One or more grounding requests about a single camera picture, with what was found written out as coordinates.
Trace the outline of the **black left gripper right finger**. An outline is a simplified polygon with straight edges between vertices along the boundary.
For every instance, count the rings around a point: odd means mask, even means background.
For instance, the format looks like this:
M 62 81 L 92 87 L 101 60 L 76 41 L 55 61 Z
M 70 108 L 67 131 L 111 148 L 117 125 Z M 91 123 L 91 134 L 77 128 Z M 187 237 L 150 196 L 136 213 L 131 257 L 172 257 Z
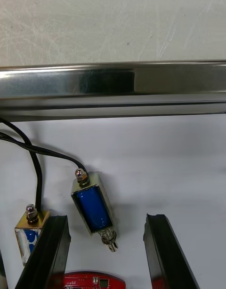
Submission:
M 199 288 L 165 215 L 146 216 L 143 241 L 153 289 Z

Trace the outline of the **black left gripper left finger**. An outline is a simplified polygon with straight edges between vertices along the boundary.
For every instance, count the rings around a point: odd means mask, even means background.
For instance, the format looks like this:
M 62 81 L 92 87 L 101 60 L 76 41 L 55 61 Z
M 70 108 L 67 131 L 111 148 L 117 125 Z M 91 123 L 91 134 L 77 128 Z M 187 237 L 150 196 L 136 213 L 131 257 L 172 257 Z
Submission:
M 16 288 L 62 289 L 70 243 L 67 216 L 49 217 Z

